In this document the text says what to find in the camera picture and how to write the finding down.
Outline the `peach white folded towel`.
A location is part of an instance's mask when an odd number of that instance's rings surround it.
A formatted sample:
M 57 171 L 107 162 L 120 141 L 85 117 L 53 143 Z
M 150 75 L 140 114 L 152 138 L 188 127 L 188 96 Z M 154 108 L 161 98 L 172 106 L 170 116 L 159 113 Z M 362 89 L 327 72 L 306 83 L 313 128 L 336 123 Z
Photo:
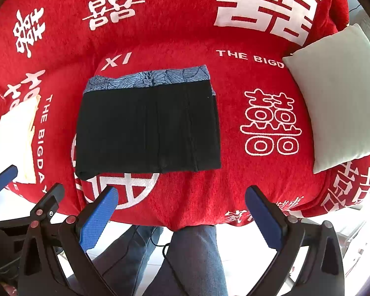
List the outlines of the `peach white folded towel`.
M 34 120 L 40 95 L 25 100 L 0 118 L 0 173 L 14 165 L 17 183 L 36 184 L 33 151 Z

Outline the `red blanket with white characters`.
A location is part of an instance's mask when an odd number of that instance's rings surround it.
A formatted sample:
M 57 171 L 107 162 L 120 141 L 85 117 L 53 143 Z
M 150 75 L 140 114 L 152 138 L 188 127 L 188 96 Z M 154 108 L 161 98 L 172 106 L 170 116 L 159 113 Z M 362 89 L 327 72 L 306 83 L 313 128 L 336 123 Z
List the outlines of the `red blanket with white characters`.
M 32 141 L 36 184 L 8 188 L 35 203 L 55 183 L 59 212 L 76 215 L 118 189 L 116 222 L 165 226 L 252 220 L 258 186 L 287 214 L 324 215 L 370 195 L 370 155 L 314 173 L 312 123 L 283 58 L 342 31 L 347 0 L 4 0 L 0 118 L 40 95 Z M 87 82 L 206 66 L 216 95 L 221 167 L 199 172 L 75 172 Z

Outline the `white square pillow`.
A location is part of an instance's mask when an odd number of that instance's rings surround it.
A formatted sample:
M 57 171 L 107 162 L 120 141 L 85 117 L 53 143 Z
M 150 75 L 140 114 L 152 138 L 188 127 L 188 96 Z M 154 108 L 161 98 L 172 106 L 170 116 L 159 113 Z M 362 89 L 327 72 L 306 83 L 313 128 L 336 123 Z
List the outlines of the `white square pillow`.
M 314 173 L 370 155 L 370 41 L 358 24 L 283 58 L 312 123 Z

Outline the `person's legs in jeans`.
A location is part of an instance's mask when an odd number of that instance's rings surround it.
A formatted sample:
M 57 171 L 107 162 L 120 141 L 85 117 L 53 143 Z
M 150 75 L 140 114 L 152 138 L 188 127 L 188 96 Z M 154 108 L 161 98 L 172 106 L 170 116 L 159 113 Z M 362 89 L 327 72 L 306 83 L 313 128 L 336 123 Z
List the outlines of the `person's legs in jeans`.
M 132 225 L 93 259 L 117 295 L 135 295 L 163 228 Z M 162 249 L 164 261 L 145 295 L 227 295 L 216 226 L 187 226 Z

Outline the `black pants with blue waistband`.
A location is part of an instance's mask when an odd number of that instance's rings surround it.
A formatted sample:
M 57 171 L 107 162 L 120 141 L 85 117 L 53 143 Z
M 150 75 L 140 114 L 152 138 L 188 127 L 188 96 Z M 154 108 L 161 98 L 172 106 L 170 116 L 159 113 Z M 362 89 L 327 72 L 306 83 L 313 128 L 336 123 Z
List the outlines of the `black pants with blue waistband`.
M 76 134 L 80 179 L 220 167 L 216 95 L 206 66 L 87 82 Z

